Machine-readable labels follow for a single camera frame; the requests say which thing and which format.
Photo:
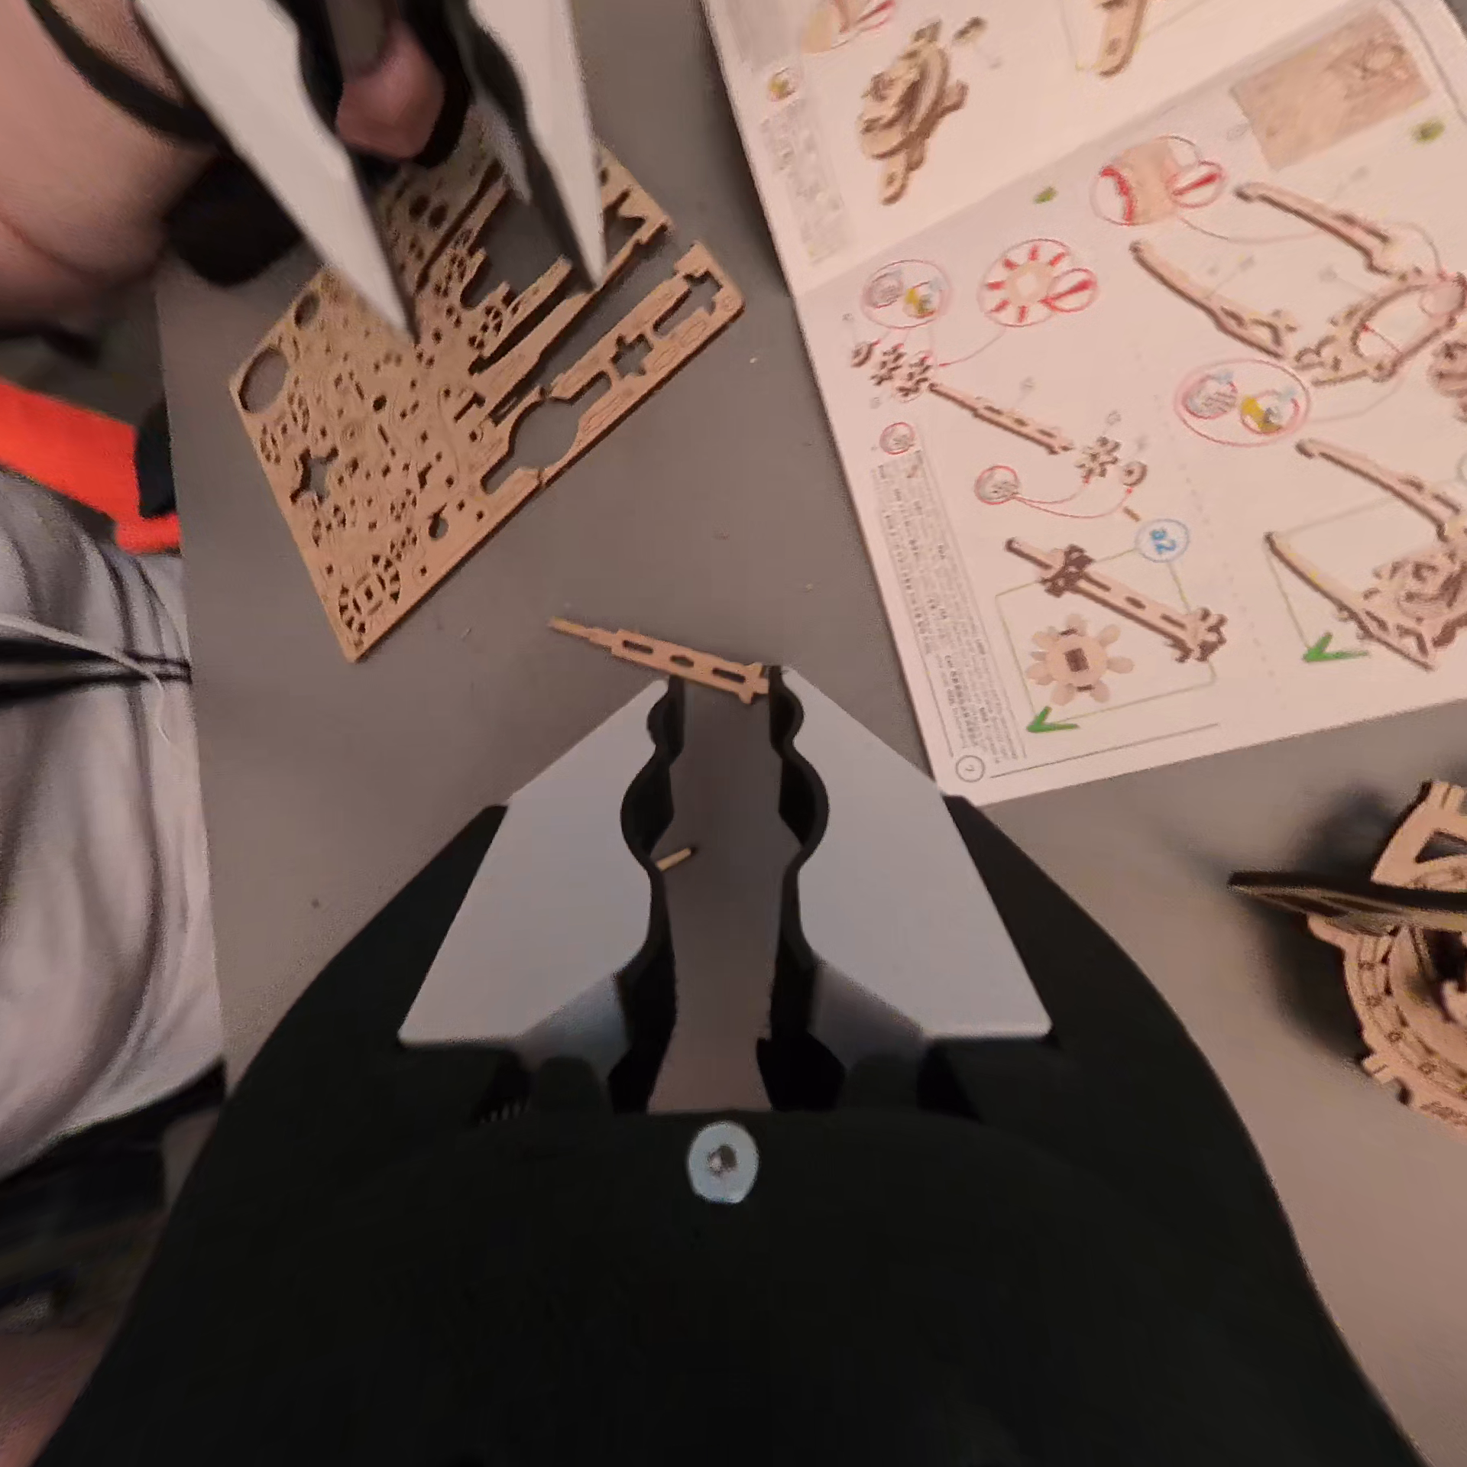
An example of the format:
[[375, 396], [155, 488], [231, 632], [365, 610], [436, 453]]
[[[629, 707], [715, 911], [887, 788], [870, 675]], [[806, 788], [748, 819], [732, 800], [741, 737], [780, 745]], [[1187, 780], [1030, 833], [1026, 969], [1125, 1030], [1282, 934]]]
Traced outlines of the wooden laser-cut parts sheet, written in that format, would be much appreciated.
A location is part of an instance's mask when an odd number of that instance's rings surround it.
[[603, 282], [567, 258], [515, 282], [490, 149], [411, 168], [379, 223], [417, 338], [320, 264], [238, 368], [238, 420], [351, 662], [748, 316], [702, 245], [674, 255], [669, 206], [612, 149], [600, 203]]

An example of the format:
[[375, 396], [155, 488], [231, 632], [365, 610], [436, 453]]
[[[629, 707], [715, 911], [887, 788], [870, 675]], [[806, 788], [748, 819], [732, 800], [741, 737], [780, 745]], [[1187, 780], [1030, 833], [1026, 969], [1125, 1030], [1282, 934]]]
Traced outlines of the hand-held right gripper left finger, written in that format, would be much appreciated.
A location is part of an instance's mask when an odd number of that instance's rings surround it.
[[645, 1114], [674, 1037], [656, 839], [674, 819], [678, 679], [650, 679], [535, 774], [468, 883], [399, 1030], [404, 1050], [580, 1057]]

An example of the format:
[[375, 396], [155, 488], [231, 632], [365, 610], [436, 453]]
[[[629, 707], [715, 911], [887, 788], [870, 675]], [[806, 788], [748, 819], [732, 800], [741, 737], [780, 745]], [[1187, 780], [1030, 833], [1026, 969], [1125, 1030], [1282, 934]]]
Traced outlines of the person's dark trousers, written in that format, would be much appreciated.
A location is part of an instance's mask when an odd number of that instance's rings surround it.
[[164, 1101], [56, 1141], [0, 1183], [0, 1308], [7, 1330], [80, 1328], [131, 1298], [173, 1212], [164, 1136], [215, 1121], [226, 1065]]

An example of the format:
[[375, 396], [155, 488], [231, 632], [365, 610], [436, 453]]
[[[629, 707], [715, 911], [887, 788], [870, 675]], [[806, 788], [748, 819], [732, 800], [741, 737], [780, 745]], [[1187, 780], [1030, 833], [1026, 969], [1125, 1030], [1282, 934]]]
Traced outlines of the round wooden model assembly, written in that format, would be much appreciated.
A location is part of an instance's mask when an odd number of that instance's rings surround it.
[[1230, 894], [1337, 946], [1359, 1073], [1467, 1136], [1467, 788], [1424, 780], [1367, 875], [1237, 870]]

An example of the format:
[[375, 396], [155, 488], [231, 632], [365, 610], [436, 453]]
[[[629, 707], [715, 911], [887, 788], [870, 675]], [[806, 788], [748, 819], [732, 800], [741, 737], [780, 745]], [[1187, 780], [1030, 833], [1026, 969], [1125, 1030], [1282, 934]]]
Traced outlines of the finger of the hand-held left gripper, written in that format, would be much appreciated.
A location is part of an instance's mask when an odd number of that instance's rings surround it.
[[574, 7], [449, 0], [449, 35], [508, 188], [539, 213], [574, 280], [600, 290], [612, 250]]
[[304, 26], [274, 0], [140, 0], [139, 11], [320, 258], [356, 282], [388, 333], [417, 338], [417, 310], [365, 175], [306, 93]]

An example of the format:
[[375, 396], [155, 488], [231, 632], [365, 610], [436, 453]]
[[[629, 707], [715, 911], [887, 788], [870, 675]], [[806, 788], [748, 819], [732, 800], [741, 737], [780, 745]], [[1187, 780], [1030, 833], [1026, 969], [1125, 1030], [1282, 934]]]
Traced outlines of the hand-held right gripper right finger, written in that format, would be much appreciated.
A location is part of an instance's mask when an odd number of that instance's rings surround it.
[[944, 794], [799, 669], [769, 675], [769, 745], [795, 866], [765, 1096], [837, 1107], [870, 1057], [922, 1073], [944, 1041], [1050, 1041], [1051, 1012]]

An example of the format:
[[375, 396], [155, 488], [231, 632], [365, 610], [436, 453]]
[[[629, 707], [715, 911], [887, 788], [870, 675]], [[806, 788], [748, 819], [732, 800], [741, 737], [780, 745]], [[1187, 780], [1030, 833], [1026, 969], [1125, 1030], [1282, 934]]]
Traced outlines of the illustrated instruction booklet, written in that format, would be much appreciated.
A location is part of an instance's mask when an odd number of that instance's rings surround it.
[[944, 794], [1460, 707], [1456, 7], [702, 26]]

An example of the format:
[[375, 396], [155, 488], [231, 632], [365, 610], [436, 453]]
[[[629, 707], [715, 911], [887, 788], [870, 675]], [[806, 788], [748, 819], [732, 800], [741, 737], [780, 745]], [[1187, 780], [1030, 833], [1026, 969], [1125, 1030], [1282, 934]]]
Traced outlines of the slotted wooden shaft piece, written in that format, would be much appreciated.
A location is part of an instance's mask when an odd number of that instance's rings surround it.
[[580, 625], [580, 623], [561, 623], [561, 613], [553, 613], [553, 632], [586, 637], [586, 643], [612, 651], [618, 662], [636, 662], [636, 669], [650, 669], [650, 675], [669, 675], [669, 679], [732, 695], [741, 707], [769, 697], [769, 669], [765, 662], [732, 662], [732, 656], [695, 651], [695, 643], [650, 637], [650, 632], [629, 632], [629, 625], [618, 625], [618, 632], [612, 625]]

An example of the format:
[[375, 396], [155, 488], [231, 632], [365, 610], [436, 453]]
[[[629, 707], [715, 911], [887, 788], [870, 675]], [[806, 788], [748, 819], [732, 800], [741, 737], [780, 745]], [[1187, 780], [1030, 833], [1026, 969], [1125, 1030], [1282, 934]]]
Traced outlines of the orange cloth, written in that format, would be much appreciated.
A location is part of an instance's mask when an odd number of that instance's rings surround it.
[[115, 412], [0, 384], [0, 469], [106, 514], [127, 552], [173, 555], [175, 509], [151, 506], [139, 444]]

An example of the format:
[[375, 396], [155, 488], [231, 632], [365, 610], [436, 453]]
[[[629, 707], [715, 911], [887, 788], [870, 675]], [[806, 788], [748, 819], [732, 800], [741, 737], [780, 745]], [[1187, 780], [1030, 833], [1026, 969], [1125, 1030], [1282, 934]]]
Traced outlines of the person's left hand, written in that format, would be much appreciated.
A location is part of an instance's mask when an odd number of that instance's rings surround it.
[[[442, 71], [385, 7], [375, 65], [338, 99], [338, 135], [417, 162], [442, 110]], [[115, 109], [47, 35], [34, 7], [0, 7], [0, 319], [47, 328], [151, 280], [164, 213], [209, 170], [209, 142], [175, 142]]]

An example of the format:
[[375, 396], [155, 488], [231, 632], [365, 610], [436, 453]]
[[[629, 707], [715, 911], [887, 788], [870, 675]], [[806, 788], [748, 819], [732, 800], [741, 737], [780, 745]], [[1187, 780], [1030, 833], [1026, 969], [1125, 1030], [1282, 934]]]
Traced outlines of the person's white shirt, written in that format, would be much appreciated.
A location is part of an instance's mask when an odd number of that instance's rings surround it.
[[0, 488], [0, 1179], [226, 1057], [175, 555]]

